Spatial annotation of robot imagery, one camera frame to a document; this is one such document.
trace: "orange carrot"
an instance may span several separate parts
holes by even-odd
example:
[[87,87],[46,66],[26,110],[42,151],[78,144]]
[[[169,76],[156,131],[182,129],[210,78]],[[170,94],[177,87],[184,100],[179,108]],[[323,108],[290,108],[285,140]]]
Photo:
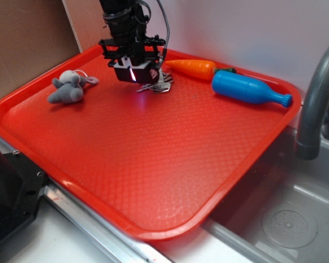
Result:
[[165,64],[173,70],[180,71],[192,77],[201,78],[205,80],[212,80],[215,72],[218,70],[228,70],[236,73],[234,68],[217,68],[213,61],[208,60],[195,60],[195,59],[179,59],[169,60]]

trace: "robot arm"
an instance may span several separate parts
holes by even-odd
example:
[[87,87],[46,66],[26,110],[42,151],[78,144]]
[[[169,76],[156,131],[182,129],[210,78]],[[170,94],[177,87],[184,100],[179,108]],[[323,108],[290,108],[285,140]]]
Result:
[[[111,31],[111,39],[102,39],[99,44],[105,59],[110,59],[120,81],[154,84],[159,79],[159,70],[165,59],[169,39],[169,27],[163,7],[159,3],[167,26],[167,39],[147,37],[146,27],[151,10],[143,0],[100,0],[103,18]],[[147,7],[149,16],[144,15]],[[162,55],[158,46],[164,46]]]

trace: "cable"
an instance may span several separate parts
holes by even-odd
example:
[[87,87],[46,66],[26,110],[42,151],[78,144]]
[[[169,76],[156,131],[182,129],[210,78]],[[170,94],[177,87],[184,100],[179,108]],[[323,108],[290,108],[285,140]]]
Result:
[[150,21],[150,19],[151,19],[151,8],[150,8],[149,5],[148,5],[145,1],[143,1],[143,0],[135,0],[135,3],[138,3],[138,4],[141,4],[141,5],[145,6],[145,7],[147,8],[147,10],[148,10],[148,13],[149,13],[148,20],[147,20],[145,23],[139,21],[138,18],[137,18],[136,16],[134,16],[134,17],[135,17],[135,20],[136,20],[138,23],[142,24],[142,25],[146,25],[146,24],[148,24],[149,21]]
[[168,42],[169,42],[169,37],[170,37],[170,29],[169,29],[169,22],[168,22],[168,18],[166,17],[164,8],[162,6],[162,3],[160,2],[160,0],[157,0],[158,6],[160,8],[160,10],[162,11],[163,14],[163,18],[165,21],[165,26],[166,26],[166,39],[165,39],[165,44],[164,44],[164,48],[163,48],[163,52],[162,52],[162,56],[160,57],[160,60],[158,61],[158,66],[161,67],[165,57],[166,57],[166,51],[167,51],[167,47],[168,47]]

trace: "metal key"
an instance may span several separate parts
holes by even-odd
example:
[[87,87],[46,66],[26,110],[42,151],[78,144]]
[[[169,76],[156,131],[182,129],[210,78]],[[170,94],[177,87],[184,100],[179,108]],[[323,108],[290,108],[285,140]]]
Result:
[[144,90],[150,89],[155,93],[164,93],[170,90],[171,84],[173,83],[173,78],[171,73],[163,73],[162,69],[159,70],[159,80],[155,84],[143,85],[141,89],[137,92],[142,92]]

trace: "blue plastic bottle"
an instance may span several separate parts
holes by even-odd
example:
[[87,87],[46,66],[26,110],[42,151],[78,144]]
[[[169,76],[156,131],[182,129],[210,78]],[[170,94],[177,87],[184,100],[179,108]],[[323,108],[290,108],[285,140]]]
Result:
[[262,81],[227,71],[214,75],[212,87],[218,94],[253,104],[275,102],[288,108],[292,102],[290,94],[276,93]]

